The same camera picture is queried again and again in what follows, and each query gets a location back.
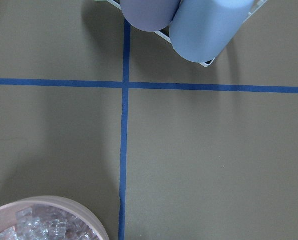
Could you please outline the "pink bowl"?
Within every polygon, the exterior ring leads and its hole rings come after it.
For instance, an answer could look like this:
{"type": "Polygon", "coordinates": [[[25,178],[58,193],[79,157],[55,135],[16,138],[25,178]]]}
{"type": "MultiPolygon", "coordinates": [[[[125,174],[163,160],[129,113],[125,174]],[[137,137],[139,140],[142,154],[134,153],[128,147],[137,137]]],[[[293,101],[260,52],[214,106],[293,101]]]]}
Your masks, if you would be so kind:
{"type": "Polygon", "coordinates": [[[85,222],[98,235],[99,239],[109,239],[104,226],[95,214],[78,202],[59,196],[29,197],[1,206],[0,233],[16,224],[16,212],[35,204],[52,206],[64,210],[85,222]]]}

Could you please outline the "purple cup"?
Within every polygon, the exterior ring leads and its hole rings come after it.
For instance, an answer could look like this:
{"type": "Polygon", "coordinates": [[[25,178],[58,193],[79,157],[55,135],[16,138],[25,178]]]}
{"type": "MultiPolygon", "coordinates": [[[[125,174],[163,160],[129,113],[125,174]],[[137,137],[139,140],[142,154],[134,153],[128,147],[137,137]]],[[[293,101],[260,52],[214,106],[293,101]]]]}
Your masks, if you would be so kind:
{"type": "Polygon", "coordinates": [[[125,19],[136,29],[156,32],[167,27],[180,4],[179,0],[121,0],[125,19]]]}

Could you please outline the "clear ice cubes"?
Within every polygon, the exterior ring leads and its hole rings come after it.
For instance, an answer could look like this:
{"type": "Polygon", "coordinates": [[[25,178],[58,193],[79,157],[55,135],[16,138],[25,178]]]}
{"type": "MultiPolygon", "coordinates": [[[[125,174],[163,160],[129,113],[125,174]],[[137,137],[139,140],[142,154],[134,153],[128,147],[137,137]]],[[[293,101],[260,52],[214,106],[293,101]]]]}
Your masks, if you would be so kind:
{"type": "Polygon", "coordinates": [[[98,240],[78,217],[53,206],[33,205],[15,213],[16,224],[0,232],[0,240],[98,240]]]}

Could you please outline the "light blue cup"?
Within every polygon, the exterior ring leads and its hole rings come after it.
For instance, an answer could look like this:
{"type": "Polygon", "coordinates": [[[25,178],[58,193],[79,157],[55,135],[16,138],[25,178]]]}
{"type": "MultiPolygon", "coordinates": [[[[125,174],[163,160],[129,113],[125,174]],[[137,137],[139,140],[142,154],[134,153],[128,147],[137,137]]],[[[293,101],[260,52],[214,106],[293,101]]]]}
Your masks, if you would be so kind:
{"type": "Polygon", "coordinates": [[[173,50],[195,63],[214,59],[238,32],[252,0],[184,0],[169,27],[173,50]]]}

